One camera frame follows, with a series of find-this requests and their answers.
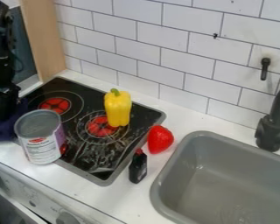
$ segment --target metal can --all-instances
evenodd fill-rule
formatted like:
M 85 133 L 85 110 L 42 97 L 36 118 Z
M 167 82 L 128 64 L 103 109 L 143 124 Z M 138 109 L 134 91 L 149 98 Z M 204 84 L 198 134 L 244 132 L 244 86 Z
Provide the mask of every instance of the metal can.
M 61 157 L 66 136 L 60 115 L 48 109 L 37 109 L 22 115 L 14 131 L 25 155 L 35 165 L 46 165 Z

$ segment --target stove knob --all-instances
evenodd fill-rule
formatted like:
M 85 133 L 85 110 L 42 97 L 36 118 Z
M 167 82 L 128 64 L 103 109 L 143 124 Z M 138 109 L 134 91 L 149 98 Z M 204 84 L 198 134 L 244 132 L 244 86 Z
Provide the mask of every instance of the stove knob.
M 57 224 L 80 224 L 79 221 L 70 213 L 62 212 L 58 219 Z

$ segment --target purple cloth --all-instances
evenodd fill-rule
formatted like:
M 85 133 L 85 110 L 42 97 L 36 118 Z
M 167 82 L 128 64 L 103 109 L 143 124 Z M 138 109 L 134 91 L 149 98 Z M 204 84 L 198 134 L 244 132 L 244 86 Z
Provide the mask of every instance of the purple cloth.
M 22 99 L 17 105 L 17 110 L 8 120 L 0 122 L 0 141 L 10 141 L 15 137 L 14 124 L 20 116 L 28 112 L 28 103 Z

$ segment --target red burner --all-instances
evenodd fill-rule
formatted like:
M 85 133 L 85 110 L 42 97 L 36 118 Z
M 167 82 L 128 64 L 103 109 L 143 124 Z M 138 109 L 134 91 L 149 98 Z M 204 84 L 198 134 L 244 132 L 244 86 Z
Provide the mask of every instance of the red burner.
M 43 101 L 39 105 L 40 109 L 51 109 L 62 115 L 70 108 L 70 101 L 65 98 L 54 97 Z
M 106 137 L 114 134 L 117 128 L 108 125 L 108 119 L 105 115 L 97 116 L 87 124 L 88 133 L 95 137 Z

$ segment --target wooden panel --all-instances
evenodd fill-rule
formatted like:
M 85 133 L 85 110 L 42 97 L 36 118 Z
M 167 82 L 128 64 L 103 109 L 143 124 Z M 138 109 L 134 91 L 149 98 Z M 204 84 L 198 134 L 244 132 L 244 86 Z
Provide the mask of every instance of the wooden panel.
M 41 81 L 66 69 L 53 0 L 20 0 L 25 28 Z

